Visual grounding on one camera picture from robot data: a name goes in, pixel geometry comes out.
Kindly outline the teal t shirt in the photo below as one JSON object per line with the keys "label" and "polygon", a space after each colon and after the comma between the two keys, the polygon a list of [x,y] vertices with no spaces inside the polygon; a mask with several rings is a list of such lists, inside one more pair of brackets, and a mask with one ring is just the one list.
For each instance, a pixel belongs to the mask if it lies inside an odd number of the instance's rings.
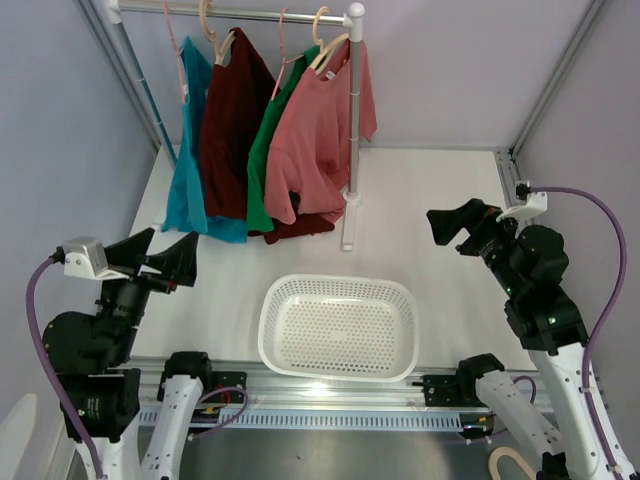
{"label": "teal t shirt", "polygon": [[210,217],[205,209],[205,188],[199,166],[200,129],[213,67],[190,38],[184,39],[180,58],[185,77],[182,137],[161,229],[196,232],[231,244],[244,243],[248,233],[245,221]]}

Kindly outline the dark red t shirt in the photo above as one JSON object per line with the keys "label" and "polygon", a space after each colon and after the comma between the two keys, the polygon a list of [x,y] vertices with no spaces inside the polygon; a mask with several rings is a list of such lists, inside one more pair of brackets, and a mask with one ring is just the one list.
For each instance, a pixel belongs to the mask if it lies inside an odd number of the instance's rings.
{"label": "dark red t shirt", "polygon": [[[238,27],[225,65],[213,67],[200,129],[199,166],[205,188],[205,209],[210,217],[246,222],[247,163],[274,88],[275,79],[246,34]],[[332,222],[318,214],[297,214],[291,225],[274,222],[262,235],[271,245],[281,239],[328,233]]]}

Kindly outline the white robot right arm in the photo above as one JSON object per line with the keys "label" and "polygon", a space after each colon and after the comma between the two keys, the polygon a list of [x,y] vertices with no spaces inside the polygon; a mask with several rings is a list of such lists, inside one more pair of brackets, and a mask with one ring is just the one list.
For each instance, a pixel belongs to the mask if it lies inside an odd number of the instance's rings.
{"label": "white robot right arm", "polygon": [[480,199],[453,210],[430,210],[434,241],[481,258],[507,295],[507,322],[537,368],[556,421],[550,423],[509,379],[503,364],[482,354],[458,364],[455,392],[489,407],[519,445],[536,456],[537,479],[636,479],[606,411],[591,361],[595,336],[561,286],[569,265],[562,235],[542,225],[521,228],[526,206],[502,211]]}

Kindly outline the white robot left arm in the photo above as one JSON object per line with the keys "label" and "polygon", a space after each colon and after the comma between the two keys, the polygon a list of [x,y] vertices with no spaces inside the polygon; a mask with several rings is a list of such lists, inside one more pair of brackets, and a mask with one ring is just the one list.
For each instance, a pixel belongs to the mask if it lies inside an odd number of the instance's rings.
{"label": "white robot left arm", "polygon": [[215,389],[206,353],[172,354],[158,388],[155,430],[146,452],[139,452],[141,371],[126,364],[150,295],[191,287],[197,277],[198,234],[150,255],[154,234],[147,228],[108,247],[77,237],[51,258],[63,265],[65,275],[102,284],[95,313],[61,313],[41,339],[67,435],[91,479],[177,478],[197,402]]}

